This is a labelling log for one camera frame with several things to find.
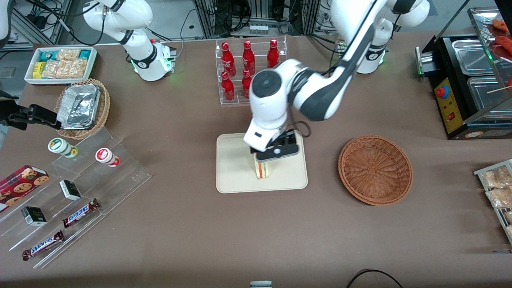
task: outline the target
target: clear acrylic bottle rack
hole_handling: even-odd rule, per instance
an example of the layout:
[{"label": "clear acrylic bottle rack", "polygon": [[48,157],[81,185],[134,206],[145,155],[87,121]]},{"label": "clear acrylic bottle rack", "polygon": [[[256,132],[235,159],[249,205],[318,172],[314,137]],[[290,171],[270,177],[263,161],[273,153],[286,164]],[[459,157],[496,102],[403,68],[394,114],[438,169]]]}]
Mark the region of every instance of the clear acrylic bottle rack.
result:
[{"label": "clear acrylic bottle rack", "polygon": [[[256,73],[263,69],[267,69],[267,53],[270,48],[270,40],[276,39],[278,41],[279,50],[279,63],[284,62],[287,59],[287,46],[286,37],[254,37],[254,38],[229,38],[217,40],[215,43],[215,62],[217,64],[217,82],[219,83],[219,99],[221,104],[248,104],[249,100],[244,97],[244,90],[242,89],[242,71],[244,71],[244,64],[242,62],[242,54],[244,53],[244,40],[251,41],[251,47],[254,51],[254,59],[256,65]],[[228,102],[224,97],[222,91],[222,78],[221,73],[224,71],[222,66],[222,49],[221,44],[227,42],[229,49],[234,57],[234,66],[237,69],[237,74],[231,77],[234,85],[234,101]]]},{"label": "clear acrylic bottle rack", "polygon": [[[27,265],[33,266],[34,269],[48,265],[151,178],[144,167],[123,147],[121,138],[105,127],[76,146],[76,157],[68,159],[61,156],[46,168],[50,181],[44,187],[27,195],[26,200],[18,201],[15,207],[0,214],[2,241],[10,247],[9,251],[19,254],[20,262],[23,261],[24,250],[43,242],[59,230],[64,233],[64,242],[55,244],[26,261]],[[94,154],[102,147],[112,150],[114,155],[121,159],[121,164],[112,168],[96,161]],[[64,197],[59,186],[63,179],[75,182],[82,195],[80,200],[71,201]],[[77,223],[64,228],[62,220],[94,198],[101,206]],[[27,225],[21,213],[25,206],[41,208],[47,223],[40,227]]]}]

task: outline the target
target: red bottle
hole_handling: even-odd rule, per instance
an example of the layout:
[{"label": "red bottle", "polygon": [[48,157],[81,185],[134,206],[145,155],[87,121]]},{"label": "red bottle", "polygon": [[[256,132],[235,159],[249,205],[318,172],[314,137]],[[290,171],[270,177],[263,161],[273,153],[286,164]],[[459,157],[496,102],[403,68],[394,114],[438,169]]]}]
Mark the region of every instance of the red bottle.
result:
[{"label": "red bottle", "polygon": [[224,97],[226,97],[226,101],[233,102],[234,101],[234,86],[231,79],[229,79],[229,74],[226,71],[222,71],[222,91],[224,91]]},{"label": "red bottle", "polygon": [[274,68],[279,63],[278,41],[270,40],[270,49],[267,53],[267,68]]},{"label": "red bottle", "polygon": [[249,88],[251,87],[251,73],[249,70],[244,69],[244,78],[242,79],[242,87],[244,88],[244,97],[249,100]]},{"label": "red bottle", "polygon": [[249,70],[251,75],[256,73],[256,64],[254,61],[254,52],[251,48],[251,41],[244,41],[244,54],[242,55],[244,61],[244,69]]},{"label": "red bottle", "polygon": [[223,42],[221,44],[222,47],[222,66],[224,66],[224,70],[229,73],[229,76],[234,77],[237,74],[237,69],[234,67],[234,57],[231,51],[229,50],[229,44]]}]

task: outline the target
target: red switch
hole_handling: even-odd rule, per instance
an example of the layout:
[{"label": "red switch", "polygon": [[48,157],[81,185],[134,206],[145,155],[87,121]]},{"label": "red switch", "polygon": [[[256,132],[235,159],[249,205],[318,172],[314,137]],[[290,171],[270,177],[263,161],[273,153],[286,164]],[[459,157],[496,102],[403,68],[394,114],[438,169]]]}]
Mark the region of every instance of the red switch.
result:
[{"label": "red switch", "polygon": [[437,90],[436,90],[437,97],[439,97],[439,98],[444,97],[445,94],[446,94],[446,90],[443,87],[437,88]]}]

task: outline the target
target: yellow control panel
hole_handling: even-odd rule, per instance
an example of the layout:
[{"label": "yellow control panel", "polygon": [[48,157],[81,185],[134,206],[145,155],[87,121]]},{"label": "yellow control panel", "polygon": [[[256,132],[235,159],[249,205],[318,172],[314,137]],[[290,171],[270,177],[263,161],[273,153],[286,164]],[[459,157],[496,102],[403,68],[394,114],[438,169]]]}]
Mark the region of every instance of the yellow control panel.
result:
[{"label": "yellow control panel", "polygon": [[448,78],[443,80],[443,82],[434,89],[434,93],[436,93],[444,126],[448,133],[452,133],[457,128],[461,127],[464,122],[462,121],[462,116],[460,116],[459,107],[453,96],[452,87],[450,86]]}]

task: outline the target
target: wicker basket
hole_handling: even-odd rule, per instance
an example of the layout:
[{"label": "wicker basket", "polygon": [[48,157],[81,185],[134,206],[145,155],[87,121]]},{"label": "wicker basket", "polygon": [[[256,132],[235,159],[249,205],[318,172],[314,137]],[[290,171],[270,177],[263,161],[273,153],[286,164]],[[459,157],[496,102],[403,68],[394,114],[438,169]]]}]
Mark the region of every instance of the wicker basket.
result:
[{"label": "wicker basket", "polygon": [[375,206],[402,200],[413,182],[407,155],[395,143],[375,135],[350,140],[339,154],[338,172],[354,197]]},{"label": "wicker basket", "polygon": [[[66,138],[72,138],[75,140],[82,140],[86,138],[87,136],[93,134],[95,131],[97,131],[99,128],[103,127],[105,125],[106,119],[109,116],[109,109],[110,109],[110,95],[109,92],[106,90],[105,86],[98,80],[95,79],[87,79],[85,81],[80,81],[77,83],[73,83],[71,85],[78,86],[78,85],[86,85],[86,84],[95,84],[101,89],[101,95],[100,95],[100,103],[98,105],[98,112],[96,113],[96,124],[92,127],[92,129],[89,130],[57,130],[57,133]],[[64,96],[64,91],[60,94],[59,100],[57,101],[57,105],[55,106],[54,111],[58,112],[60,107],[60,102],[62,101],[62,97]]]}]

